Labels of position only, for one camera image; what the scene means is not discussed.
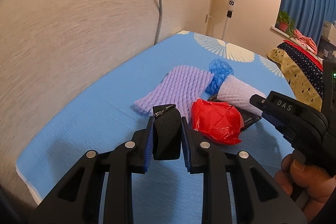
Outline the person's right hand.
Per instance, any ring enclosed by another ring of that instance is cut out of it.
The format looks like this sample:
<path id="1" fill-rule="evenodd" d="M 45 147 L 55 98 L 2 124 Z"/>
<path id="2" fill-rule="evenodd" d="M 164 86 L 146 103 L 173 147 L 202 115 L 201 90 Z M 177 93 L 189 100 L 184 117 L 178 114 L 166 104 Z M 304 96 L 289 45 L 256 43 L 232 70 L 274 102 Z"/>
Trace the person's right hand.
<path id="1" fill-rule="evenodd" d="M 303 213 L 308 222 L 321 211 L 335 189 L 335 177 L 330 177 L 318 166 L 301 164 L 292 154 L 284 157 L 281 169 L 274 179 L 288 195 L 292 194 L 294 184 L 306 190 L 309 201 L 303 208 Z"/>

